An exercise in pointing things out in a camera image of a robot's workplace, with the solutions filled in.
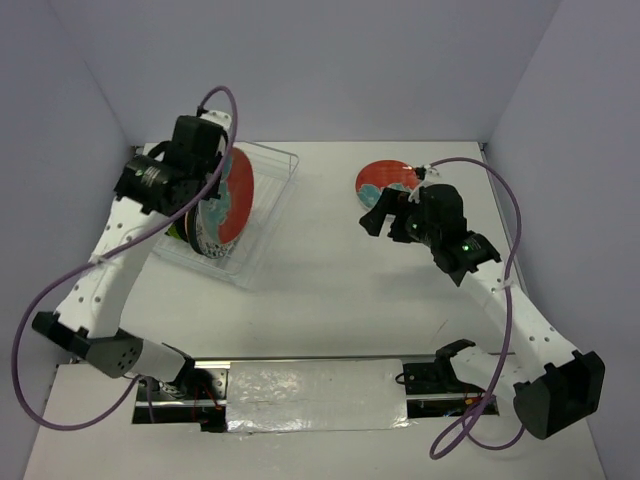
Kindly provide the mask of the blue white floral plate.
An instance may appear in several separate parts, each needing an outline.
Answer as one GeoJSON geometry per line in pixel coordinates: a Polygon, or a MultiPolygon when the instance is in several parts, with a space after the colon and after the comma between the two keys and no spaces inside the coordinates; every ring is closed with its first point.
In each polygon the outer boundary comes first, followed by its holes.
{"type": "Polygon", "coordinates": [[[185,216],[187,242],[198,255],[217,260],[235,248],[237,240],[224,243],[219,228],[227,219],[231,203],[226,200],[201,201],[185,216]]]}

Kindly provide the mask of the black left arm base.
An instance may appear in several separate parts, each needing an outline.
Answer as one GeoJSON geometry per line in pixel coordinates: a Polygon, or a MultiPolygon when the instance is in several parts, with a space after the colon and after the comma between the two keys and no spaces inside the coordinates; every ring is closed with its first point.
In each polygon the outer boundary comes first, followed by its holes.
{"type": "Polygon", "coordinates": [[[158,380],[142,380],[132,410],[133,425],[181,425],[196,431],[225,433],[226,406],[231,363],[195,362],[196,374],[182,390],[158,380]]]}

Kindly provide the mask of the red teal floral plate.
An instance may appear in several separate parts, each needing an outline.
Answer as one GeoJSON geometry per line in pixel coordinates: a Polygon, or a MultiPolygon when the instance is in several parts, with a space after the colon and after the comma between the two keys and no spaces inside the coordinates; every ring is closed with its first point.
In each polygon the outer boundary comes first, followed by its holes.
{"type": "Polygon", "coordinates": [[[359,203],[370,210],[386,187],[411,192],[420,183],[415,169],[398,160],[378,160],[363,167],[355,179],[359,203]]]}

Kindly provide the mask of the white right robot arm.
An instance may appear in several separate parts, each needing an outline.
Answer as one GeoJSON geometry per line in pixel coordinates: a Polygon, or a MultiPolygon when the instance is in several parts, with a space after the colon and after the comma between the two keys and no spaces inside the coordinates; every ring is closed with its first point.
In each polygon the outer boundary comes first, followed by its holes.
{"type": "Polygon", "coordinates": [[[514,366],[505,366],[494,394],[510,403],[525,430],[544,440],[594,413],[605,365],[595,352],[582,353],[512,283],[498,250],[467,227],[463,200],[451,185],[414,192],[386,187],[359,221],[371,236],[388,225],[389,238],[421,243],[435,265],[465,290],[499,332],[509,331],[514,366]]]}

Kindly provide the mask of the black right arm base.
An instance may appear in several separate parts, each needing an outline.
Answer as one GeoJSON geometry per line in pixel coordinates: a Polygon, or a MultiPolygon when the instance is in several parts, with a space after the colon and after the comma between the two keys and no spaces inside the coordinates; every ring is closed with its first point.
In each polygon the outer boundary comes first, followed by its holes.
{"type": "Polygon", "coordinates": [[[482,387],[458,380],[440,360],[404,363],[395,381],[404,387],[409,419],[459,417],[485,394],[482,387]]]}

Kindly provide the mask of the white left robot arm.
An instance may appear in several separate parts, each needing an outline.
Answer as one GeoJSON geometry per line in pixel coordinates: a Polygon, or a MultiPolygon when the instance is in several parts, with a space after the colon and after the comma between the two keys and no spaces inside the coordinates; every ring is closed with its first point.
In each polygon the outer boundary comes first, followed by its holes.
{"type": "Polygon", "coordinates": [[[155,238],[205,186],[231,140],[232,117],[200,110],[180,116],[170,140],[129,160],[114,188],[105,229],[90,268],[52,312],[39,312],[32,328],[110,378],[151,377],[171,397],[185,398],[206,373],[186,353],[121,328],[125,303],[155,238]]]}

